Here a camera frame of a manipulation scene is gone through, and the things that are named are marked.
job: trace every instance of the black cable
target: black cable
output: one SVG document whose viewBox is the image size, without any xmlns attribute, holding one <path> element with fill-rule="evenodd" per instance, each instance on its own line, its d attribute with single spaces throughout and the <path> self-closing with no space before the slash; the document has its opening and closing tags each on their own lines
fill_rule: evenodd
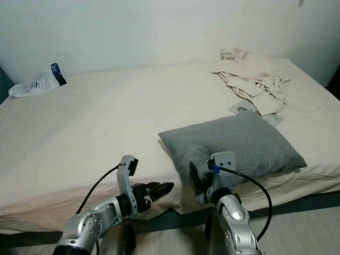
<svg viewBox="0 0 340 255">
<path fill-rule="evenodd" d="M 254 184 L 256 184 L 260 189 L 262 189 L 262 191 L 264 192 L 264 194 L 266 195 L 267 199 L 268 199 L 268 204 L 269 204 L 269 207 L 268 207 L 268 217 L 267 217 L 267 222 L 265 224 L 265 226 L 263 227 L 262 231 L 260 232 L 260 234 L 257 236 L 257 241 L 260 241 L 260 239 L 263 237 L 263 235 L 265 234 L 265 232 L 267 231 L 268 227 L 269 227 L 269 224 L 270 224 L 270 221 L 271 221 L 271 216 L 273 215 L 273 204 L 271 203 L 271 198 L 270 198 L 270 195 L 268 193 L 268 191 L 265 189 L 265 187 L 263 187 L 259 182 L 257 182 L 256 180 L 254 180 L 253 178 L 245 175 L 245 174 L 242 174 L 240 172 L 237 172 L 237 171 L 234 171 L 234 170 L 230 170 L 228 168 L 225 168 L 225 167 L 221 167 L 221 166 L 214 166 L 215 168 L 218 168 L 218 169 L 221 169 L 225 172 L 228 172 L 228 173 L 231 173 L 231 174 L 236 174 L 240 177 L 243 177 L 245 179 L 247 179 L 248 181 L 251 181 L 253 182 Z"/>
<path fill-rule="evenodd" d="M 112 173 L 113 171 L 115 171 L 117 168 L 119 167 L 119 165 L 116 165 L 114 168 L 112 168 L 110 171 L 106 172 L 90 189 L 90 191 L 87 193 L 86 197 L 84 198 L 84 200 L 82 201 L 81 205 L 79 206 L 78 210 L 76 211 L 75 214 L 79 214 L 81 212 L 81 210 L 83 209 L 84 205 L 86 204 L 87 200 L 89 199 L 89 197 L 91 196 L 92 192 L 94 191 L 94 189 L 98 186 L 98 184 L 110 173 Z M 96 255 L 99 255 L 99 242 L 98 240 L 96 241 Z"/>
</svg>

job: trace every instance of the white fabric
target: white fabric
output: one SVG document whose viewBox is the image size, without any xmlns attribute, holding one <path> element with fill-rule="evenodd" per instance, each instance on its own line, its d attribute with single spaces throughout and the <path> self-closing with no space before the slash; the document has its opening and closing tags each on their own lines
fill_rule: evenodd
<svg viewBox="0 0 340 255">
<path fill-rule="evenodd" d="M 251 101 L 264 116 L 277 113 L 286 102 L 281 68 L 269 57 L 239 48 L 221 51 L 211 67 L 238 96 Z"/>
<path fill-rule="evenodd" d="M 287 104 L 277 127 L 305 158 L 301 171 L 260 180 L 278 205 L 312 194 L 340 190 L 340 102 L 287 59 L 278 59 L 287 84 Z M 8 98 L 0 105 L 0 218 L 25 221 L 0 228 L 61 230 L 90 186 L 123 155 L 139 159 L 132 183 L 173 181 L 174 190 L 143 217 L 172 207 L 202 209 L 174 168 L 160 131 L 233 115 L 240 101 L 212 62 L 136 67 L 67 77 L 47 93 Z M 253 185 L 236 187 L 249 210 L 267 206 Z M 118 195 L 109 176 L 87 206 Z"/>
</svg>

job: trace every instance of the white bed sheet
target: white bed sheet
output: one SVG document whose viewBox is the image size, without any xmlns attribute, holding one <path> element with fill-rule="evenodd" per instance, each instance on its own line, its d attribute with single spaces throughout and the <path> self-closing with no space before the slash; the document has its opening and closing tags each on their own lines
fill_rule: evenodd
<svg viewBox="0 0 340 255">
<path fill-rule="evenodd" d="M 340 190 L 340 101 L 288 59 L 277 60 L 291 82 L 277 127 L 308 167 L 261 181 L 278 205 Z M 202 209 L 182 187 L 158 133 L 233 115 L 241 99 L 208 72 L 211 62 L 113 69 L 67 77 L 48 93 L 8 98 L 0 106 L 0 228 L 61 230 L 89 186 L 123 155 L 140 161 L 132 182 L 173 181 L 174 190 L 144 215 L 169 207 Z M 266 198 L 250 183 L 236 188 L 249 210 Z M 116 177 L 88 206 L 117 195 Z"/>
</svg>

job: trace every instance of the mattress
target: mattress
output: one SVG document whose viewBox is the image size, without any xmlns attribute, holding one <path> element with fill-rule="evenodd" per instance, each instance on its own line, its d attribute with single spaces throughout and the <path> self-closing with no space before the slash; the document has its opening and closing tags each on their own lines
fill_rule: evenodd
<svg viewBox="0 0 340 255">
<path fill-rule="evenodd" d="M 287 104 L 277 129 L 308 166 L 259 181 L 274 205 L 340 190 L 340 101 L 288 59 Z M 132 67 L 67 76 L 67 85 L 0 105 L 0 229 L 61 230 L 93 183 L 126 154 L 139 164 L 131 182 L 172 181 L 174 189 L 140 217 L 172 207 L 200 210 L 158 137 L 160 131 L 231 116 L 241 99 L 208 70 L 211 62 Z M 248 210 L 267 206 L 251 183 L 236 187 Z M 119 194 L 110 175 L 90 207 Z"/>
</svg>

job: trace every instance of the wrinkled sheet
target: wrinkled sheet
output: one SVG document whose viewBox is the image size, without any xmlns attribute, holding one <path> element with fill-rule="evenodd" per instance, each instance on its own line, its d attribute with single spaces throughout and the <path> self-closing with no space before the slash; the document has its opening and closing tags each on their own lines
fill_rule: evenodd
<svg viewBox="0 0 340 255">
<path fill-rule="evenodd" d="M 287 104 L 277 129 L 308 167 L 260 182 L 274 205 L 313 193 L 340 190 L 340 102 L 287 59 L 277 59 Z M 160 131 L 233 115 L 241 98 L 209 73 L 211 62 L 134 67 L 66 77 L 48 93 L 0 105 L 0 229 L 61 230 L 93 183 L 125 154 L 139 159 L 132 183 L 173 181 L 175 187 L 141 215 L 167 208 L 200 210 L 182 185 Z M 248 210 L 267 206 L 251 183 L 235 189 Z M 114 174 L 93 193 L 87 208 L 118 195 Z"/>
</svg>

